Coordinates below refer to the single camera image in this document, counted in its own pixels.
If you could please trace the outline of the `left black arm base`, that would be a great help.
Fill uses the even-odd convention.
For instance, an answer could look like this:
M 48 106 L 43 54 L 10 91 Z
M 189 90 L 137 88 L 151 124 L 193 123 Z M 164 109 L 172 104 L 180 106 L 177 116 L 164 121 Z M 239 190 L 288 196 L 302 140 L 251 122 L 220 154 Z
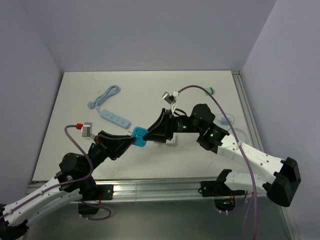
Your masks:
M 96 188 L 87 193 L 82 201 L 94 202 L 94 206 L 99 206 L 102 201 L 110 201 L 113 198 L 114 186 L 112 184 L 98 184 Z M 86 217 L 93 217 L 98 213 L 97 207 L 88 206 L 84 203 L 78 203 L 78 213 Z

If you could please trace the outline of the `white plug adapter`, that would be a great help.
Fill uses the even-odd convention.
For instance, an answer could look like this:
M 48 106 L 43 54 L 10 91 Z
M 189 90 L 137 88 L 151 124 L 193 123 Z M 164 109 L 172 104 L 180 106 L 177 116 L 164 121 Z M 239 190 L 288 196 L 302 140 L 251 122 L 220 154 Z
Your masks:
M 172 136 L 172 139 L 166 140 L 165 143 L 163 142 L 155 142 L 159 146 L 169 146 L 169 147 L 174 147 L 177 144 L 177 136 L 174 134 Z

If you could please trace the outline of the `green plug adapter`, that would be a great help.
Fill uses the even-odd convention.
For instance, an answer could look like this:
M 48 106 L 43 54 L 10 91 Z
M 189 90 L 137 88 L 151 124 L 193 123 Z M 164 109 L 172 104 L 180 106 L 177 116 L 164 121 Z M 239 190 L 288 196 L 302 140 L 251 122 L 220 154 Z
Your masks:
M 206 94 L 206 95 L 214 95 L 215 92 L 216 92 L 215 89 L 212 88 L 212 87 L 206 87 L 206 88 L 205 88 L 205 94 Z

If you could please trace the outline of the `blue plug adapter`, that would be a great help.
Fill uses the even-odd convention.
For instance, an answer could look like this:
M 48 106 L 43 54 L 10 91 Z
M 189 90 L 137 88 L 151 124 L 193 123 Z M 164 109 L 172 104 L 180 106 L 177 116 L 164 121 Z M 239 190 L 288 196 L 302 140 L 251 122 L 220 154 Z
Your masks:
M 146 128 L 136 126 L 131 133 L 131 137 L 134 138 L 133 146 L 136 147 L 144 147 L 147 144 L 147 141 L 144 140 L 144 136 L 148 133 L 149 131 Z

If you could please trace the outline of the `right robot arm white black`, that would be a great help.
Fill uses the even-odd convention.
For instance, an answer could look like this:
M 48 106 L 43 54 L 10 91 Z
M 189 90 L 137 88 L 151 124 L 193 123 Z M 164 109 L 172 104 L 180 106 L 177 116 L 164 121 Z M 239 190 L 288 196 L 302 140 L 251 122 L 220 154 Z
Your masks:
M 239 173 L 224 169 L 216 180 L 200 183 L 203 197 L 242 196 L 256 191 L 275 204 L 289 207 L 301 183 L 296 160 L 285 160 L 264 153 L 214 123 L 215 115 L 205 103 L 193 107 L 190 116 L 174 116 L 171 110 L 162 109 L 159 118 L 143 136 L 145 141 L 166 143 L 177 133 L 198 133 L 197 143 L 205 150 L 250 166 L 252 173 Z

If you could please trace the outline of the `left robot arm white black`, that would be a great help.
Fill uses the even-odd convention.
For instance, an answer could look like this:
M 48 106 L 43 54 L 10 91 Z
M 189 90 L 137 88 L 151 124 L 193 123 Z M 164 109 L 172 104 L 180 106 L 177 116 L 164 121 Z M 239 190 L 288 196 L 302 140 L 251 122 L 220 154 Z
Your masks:
M 116 160 L 135 142 L 130 135 L 112 135 L 100 131 L 88 151 L 67 153 L 59 164 L 60 171 L 42 187 L 24 198 L 0 208 L 0 238 L 16 240 L 29 229 L 31 217 L 45 209 L 53 210 L 73 201 L 96 197 L 97 184 L 93 171 L 107 158 Z

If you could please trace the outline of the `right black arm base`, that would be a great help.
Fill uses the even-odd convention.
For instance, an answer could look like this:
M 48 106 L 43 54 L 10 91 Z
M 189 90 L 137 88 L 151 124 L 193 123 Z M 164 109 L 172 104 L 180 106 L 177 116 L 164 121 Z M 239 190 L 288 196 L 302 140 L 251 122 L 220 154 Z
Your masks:
M 215 207 L 222 212 L 233 211 L 237 206 L 236 197 L 247 197 L 248 192 L 244 190 L 231 190 L 223 182 L 216 180 L 201 181 L 198 193 L 204 198 L 218 198 L 214 200 Z

